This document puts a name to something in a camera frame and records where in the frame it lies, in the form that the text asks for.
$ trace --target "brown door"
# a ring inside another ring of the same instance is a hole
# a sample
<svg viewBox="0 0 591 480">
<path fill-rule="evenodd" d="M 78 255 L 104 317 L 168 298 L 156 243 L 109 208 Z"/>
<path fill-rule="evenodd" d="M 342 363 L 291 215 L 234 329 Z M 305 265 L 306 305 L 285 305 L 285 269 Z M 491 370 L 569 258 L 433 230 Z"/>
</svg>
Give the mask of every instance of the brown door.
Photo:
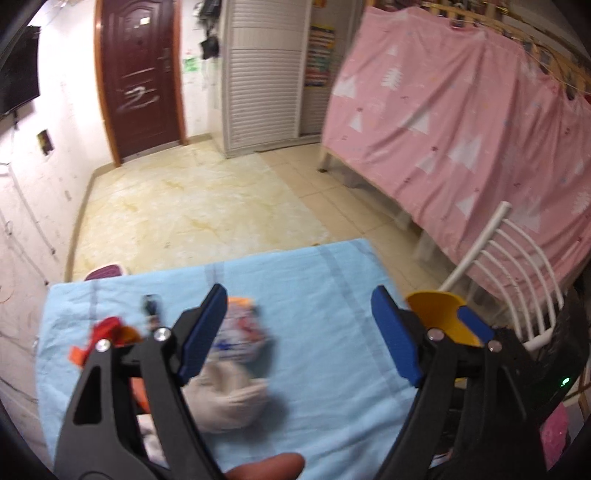
<svg viewBox="0 0 591 480">
<path fill-rule="evenodd" d="M 121 157 L 180 139 L 173 16 L 173 0 L 104 0 L 103 84 Z"/>
</svg>

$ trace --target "metal screw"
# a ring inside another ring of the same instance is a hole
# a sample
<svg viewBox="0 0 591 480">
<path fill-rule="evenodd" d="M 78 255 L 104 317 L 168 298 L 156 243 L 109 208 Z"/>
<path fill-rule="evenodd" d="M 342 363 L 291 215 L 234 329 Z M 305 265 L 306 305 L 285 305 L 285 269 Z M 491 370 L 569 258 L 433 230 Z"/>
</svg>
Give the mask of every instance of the metal screw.
<svg viewBox="0 0 591 480">
<path fill-rule="evenodd" d="M 501 350 L 503 350 L 503 345 L 499 340 L 491 340 L 486 344 L 486 346 L 493 353 L 499 353 Z"/>
<path fill-rule="evenodd" d="M 170 338 L 170 329 L 166 327 L 160 327 L 158 330 L 154 332 L 154 340 L 157 342 L 165 342 Z"/>
<path fill-rule="evenodd" d="M 429 328 L 427 337 L 432 342 L 441 342 L 445 338 L 445 333 L 438 328 Z"/>
<path fill-rule="evenodd" d="M 109 348 L 111 348 L 111 342 L 108 341 L 106 338 L 103 338 L 102 340 L 96 342 L 95 348 L 97 352 L 106 352 Z"/>
</svg>

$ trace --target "door frame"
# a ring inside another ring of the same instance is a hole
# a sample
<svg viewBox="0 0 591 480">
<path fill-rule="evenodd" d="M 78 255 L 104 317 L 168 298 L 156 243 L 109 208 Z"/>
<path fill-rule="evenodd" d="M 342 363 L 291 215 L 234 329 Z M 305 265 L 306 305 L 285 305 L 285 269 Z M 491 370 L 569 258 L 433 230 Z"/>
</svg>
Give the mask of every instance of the door frame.
<svg viewBox="0 0 591 480">
<path fill-rule="evenodd" d="M 177 123 L 179 141 L 183 145 L 188 145 L 187 131 L 184 121 L 184 110 L 183 110 L 183 91 L 181 89 L 181 68 L 180 68 L 180 37 L 181 37 L 181 13 L 183 10 L 182 0 L 170 0 L 173 3 L 174 15 L 173 15 L 173 84 L 174 84 L 174 100 L 176 103 L 177 110 Z M 109 149 L 111 156 L 113 157 L 113 163 L 115 167 L 120 167 L 122 164 L 121 155 L 117 148 L 117 142 L 115 141 L 115 130 L 113 129 L 113 123 L 109 116 L 109 109 L 107 108 L 107 100 L 105 95 L 105 84 L 103 83 L 103 62 L 102 62 L 102 33 L 103 33 L 103 0 L 96 0 L 95 3 L 95 33 L 94 33 L 94 49 L 95 49 L 95 73 L 96 73 L 96 90 L 99 94 L 99 105 L 100 115 L 103 120 L 103 126 L 105 127 L 105 133 L 107 135 L 107 141 L 109 143 Z"/>
</svg>

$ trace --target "yellow cup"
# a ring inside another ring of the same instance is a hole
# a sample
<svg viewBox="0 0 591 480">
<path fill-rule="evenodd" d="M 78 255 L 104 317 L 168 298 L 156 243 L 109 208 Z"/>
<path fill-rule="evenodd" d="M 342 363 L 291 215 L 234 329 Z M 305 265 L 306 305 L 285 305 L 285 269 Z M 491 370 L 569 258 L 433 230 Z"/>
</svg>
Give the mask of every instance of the yellow cup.
<svg viewBox="0 0 591 480">
<path fill-rule="evenodd" d="M 466 304 L 463 298 L 448 291 L 423 290 L 407 297 L 411 310 L 425 328 L 439 328 L 456 343 L 482 346 L 479 338 L 457 318 L 457 310 Z"/>
</svg>

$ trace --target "green sticker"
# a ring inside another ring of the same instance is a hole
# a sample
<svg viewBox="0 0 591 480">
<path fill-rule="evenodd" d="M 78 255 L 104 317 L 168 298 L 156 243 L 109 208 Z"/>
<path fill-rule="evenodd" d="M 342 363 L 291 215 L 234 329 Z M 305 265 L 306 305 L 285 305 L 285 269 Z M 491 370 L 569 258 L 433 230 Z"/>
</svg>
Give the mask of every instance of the green sticker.
<svg viewBox="0 0 591 480">
<path fill-rule="evenodd" d="M 197 57 L 187 57 L 183 59 L 183 72 L 198 72 L 199 71 L 199 63 L 197 62 Z"/>
</svg>

